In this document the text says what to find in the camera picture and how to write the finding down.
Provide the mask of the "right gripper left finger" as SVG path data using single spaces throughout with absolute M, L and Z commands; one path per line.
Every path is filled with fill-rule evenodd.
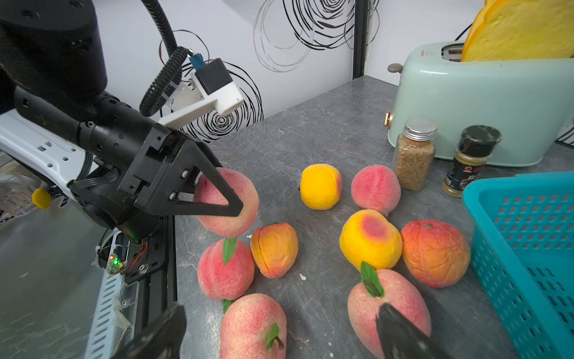
M 180 358 L 186 327 L 185 308 L 175 303 L 112 358 Z

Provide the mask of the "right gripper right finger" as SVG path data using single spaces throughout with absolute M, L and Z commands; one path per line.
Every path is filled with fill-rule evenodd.
M 380 307 L 376 326 L 385 358 L 452 358 L 389 303 Z

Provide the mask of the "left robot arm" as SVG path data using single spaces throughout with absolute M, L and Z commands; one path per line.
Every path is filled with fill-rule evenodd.
M 106 91 L 97 14 L 91 1 L 3 1 L 4 95 L 28 121 L 85 151 L 61 189 L 97 223 L 136 242 L 173 215 L 236 217 L 240 197 L 210 149 L 182 127 L 211 109 L 242 104 L 220 59 L 179 46 L 157 1 L 145 1 L 168 59 L 139 109 Z

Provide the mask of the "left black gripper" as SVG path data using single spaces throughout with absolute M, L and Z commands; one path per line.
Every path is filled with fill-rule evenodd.
M 209 147 L 178 131 L 153 126 L 145 139 L 115 133 L 112 149 L 94 151 L 99 168 L 70 183 L 82 209 L 98 224 L 139 243 L 164 217 L 237 217 L 243 202 Z

